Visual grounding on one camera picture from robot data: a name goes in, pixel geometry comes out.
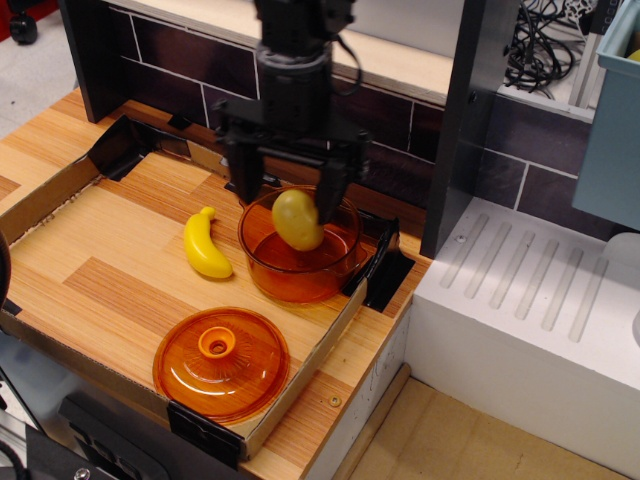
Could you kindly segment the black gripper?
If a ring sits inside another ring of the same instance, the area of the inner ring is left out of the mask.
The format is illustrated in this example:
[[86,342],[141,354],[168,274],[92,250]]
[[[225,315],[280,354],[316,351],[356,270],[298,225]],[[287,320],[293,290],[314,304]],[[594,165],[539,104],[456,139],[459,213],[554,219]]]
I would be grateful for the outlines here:
[[253,202],[263,183],[264,158],[274,156],[320,171],[315,206],[327,224],[348,186],[367,169],[370,133],[334,105],[355,84],[341,90],[333,81],[333,46],[320,44],[303,54],[264,44],[256,51],[260,94],[257,99],[221,100],[216,105],[219,141],[225,147],[231,183],[238,197]]

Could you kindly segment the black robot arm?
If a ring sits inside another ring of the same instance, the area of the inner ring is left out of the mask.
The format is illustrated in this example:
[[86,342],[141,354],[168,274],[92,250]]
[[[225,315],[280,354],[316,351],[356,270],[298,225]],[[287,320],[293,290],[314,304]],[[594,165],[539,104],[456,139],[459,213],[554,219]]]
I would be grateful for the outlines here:
[[370,133],[336,110],[333,46],[353,23],[350,1],[258,1],[259,97],[221,100],[216,129],[238,197],[257,199],[267,156],[317,170],[315,206],[331,221],[347,187],[367,171]]

